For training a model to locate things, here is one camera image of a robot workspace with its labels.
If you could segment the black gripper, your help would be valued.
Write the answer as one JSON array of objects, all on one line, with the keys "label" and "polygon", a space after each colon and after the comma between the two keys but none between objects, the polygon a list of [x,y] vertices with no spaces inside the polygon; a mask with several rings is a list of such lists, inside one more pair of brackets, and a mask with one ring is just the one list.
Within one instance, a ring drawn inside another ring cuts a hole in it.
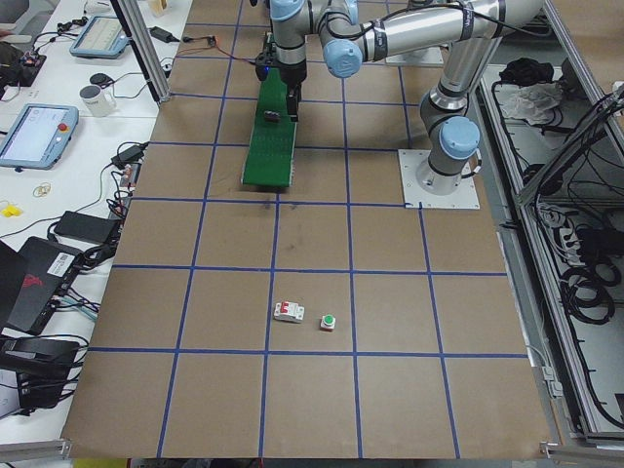
[{"label": "black gripper", "polygon": [[287,86],[286,106],[292,122],[298,121],[299,87],[307,77],[307,62],[279,62],[280,78]]}]

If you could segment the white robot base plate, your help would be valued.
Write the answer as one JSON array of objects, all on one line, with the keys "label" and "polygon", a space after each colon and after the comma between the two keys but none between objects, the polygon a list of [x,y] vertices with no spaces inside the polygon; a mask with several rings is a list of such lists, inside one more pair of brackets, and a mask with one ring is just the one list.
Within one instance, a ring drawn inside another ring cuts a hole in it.
[{"label": "white robot base plate", "polygon": [[404,206],[408,209],[478,210],[480,202],[467,160],[460,175],[439,175],[429,166],[429,150],[400,149]]}]

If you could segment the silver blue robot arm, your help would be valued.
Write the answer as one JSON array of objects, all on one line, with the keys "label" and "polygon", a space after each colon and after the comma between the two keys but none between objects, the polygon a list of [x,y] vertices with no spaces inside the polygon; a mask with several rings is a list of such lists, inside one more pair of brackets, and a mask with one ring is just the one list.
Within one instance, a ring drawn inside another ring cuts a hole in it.
[{"label": "silver blue robot arm", "polygon": [[477,126],[464,116],[472,84],[493,41],[532,20],[540,1],[409,2],[383,18],[358,21],[354,1],[270,1],[272,66],[287,87],[286,106],[298,119],[300,88],[307,76],[306,39],[317,36],[329,72],[348,78],[363,63],[448,44],[438,84],[424,97],[420,116],[432,149],[423,185],[454,182],[479,146]]}]

